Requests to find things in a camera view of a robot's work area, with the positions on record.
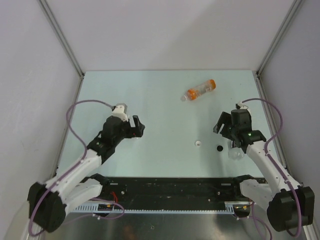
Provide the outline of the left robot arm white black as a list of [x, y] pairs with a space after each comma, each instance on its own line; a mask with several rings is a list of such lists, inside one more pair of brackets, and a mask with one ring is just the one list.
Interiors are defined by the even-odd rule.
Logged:
[[108, 117], [102, 130], [85, 146], [82, 157], [61, 175], [45, 183], [35, 182], [29, 188], [30, 224], [35, 223], [43, 231], [52, 233], [73, 209], [93, 198], [105, 200], [110, 196], [111, 188], [107, 184], [87, 175], [104, 164], [122, 140], [143, 136], [145, 125], [137, 115], [132, 119], [134, 126], [117, 116]]

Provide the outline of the clear unlabelled plastic bottle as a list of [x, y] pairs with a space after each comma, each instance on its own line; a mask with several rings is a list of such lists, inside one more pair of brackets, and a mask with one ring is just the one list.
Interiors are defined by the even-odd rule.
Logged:
[[127, 139], [139, 139], [142, 135], [131, 134], [127, 136]]

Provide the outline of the blue label water bottle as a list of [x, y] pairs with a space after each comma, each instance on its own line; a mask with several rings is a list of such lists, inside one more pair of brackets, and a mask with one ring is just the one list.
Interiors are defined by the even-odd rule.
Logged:
[[232, 160], [238, 161], [244, 158], [245, 154], [241, 148], [238, 148], [234, 141], [228, 142], [228, 157]]

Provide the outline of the orange label bottle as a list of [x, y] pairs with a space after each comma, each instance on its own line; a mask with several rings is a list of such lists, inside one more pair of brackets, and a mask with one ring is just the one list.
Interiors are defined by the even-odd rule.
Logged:
[[181, 100], [184, 101], [193, 101], [199, 98], [200, 96], [213, 91], [216, 88], [216, 82], [213, 79], [209, 79], [195, 87], [188, 89]]

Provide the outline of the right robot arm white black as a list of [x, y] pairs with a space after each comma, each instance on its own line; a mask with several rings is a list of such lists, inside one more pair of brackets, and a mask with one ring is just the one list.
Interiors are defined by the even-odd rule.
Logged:
[[258, 167], [267, 182], [261, 185], [252, 177], [230, 188], [231, 196], [242, 201], [245, 197], [266, 211], [271, 226], [277, 232], [299, 229], [314, 220], [315, 194], [301, 186], [266, 149], [266, 138], [252, 128], [251, 113], [245, 108], [222, 112], [213, 132], [221, 134], [243, 151]]

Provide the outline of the black bottle cap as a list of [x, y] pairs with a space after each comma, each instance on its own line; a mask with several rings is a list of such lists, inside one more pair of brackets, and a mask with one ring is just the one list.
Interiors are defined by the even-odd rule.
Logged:
[[218, 145], [216, 149], [218, 152], [222, 152], [224, 148], [222, 145]]

